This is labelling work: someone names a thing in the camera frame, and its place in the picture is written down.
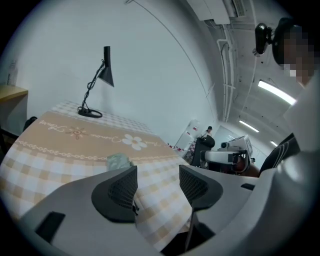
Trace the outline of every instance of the desk lamp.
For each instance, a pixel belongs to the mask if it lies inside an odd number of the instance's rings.
[[[93,80],[87,84],[86,86],[87,91],[84,95],[82,105],[78,107],[78,114],[84,117],[102,118],[101,112],[90,109],[86,103],[90,90],[92,90],[95,86],[97,77],[103,80],[104,82],[106,82],[108,85],[115,87],[114,80],[112,78],[112,73],[111,73],[110,46],[105,46],[103,48],[103,53],[104,53],[104,59],[101,60],[102,64],[99,67],[99,69],[96,71]]]

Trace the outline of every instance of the fluorescent light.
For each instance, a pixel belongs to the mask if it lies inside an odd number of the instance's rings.
[[[244,121],[239,121],[241,124],[245,125],[245,126],[248,126],[250,129],[254,130],[256,133],[258,133],[259,131],[256,129],[256,128],[253,128],[251,125],[245,123]]]
[[[295,104],[295,102],[296,102],[296,100],[294,98],[292,98],[290,95],[286,94],[282,90],[279,90],[278,88],[276,88],[276,87],[272,86],[271,84],[268,84],[262,80],[259,81],[258,86],[277,95],[278,97],[285,100],[286,102],[288,102],[291,105]]]
[[[278,147],[276,143],[274,143],[272,140],[270,141],[275,147]]]

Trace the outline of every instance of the white flower print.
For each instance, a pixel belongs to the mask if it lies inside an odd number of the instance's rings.
[[[135,150],[141,150],[141,148],[146,148],[147,144],[142,142],[142,139],[139,137],[132,137],[129,134],[124,135],[126,138],[122,139],[122,142],[127,145],[131,145]]]

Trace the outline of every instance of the chair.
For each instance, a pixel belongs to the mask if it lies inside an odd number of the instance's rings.
[[[201,151],[210,151],[215,146],[215,144],[215,140],[209,135],[207,135],[204,139],[197,138],[191,165],[200,167]]]

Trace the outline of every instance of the table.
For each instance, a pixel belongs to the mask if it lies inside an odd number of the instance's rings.
[[[11,99],[27,95],[28,90],[20,88],[14,85],[0,85],[0,103],[7,102]],[[0,134],[0,147],[3,153],[7,153],[7,147],[5,144],[5,140],[2,134]]]
[[[0,166],[0,188],[15,218],[65,183],[101,174],[107,157],[125,154],[137,166],[141,235],[161,251],[189,230],[192,208],[179,185],[187,163],[143,123],[102,111],[102,118],[78,115],[79,104],[53,107],[12,145]]]

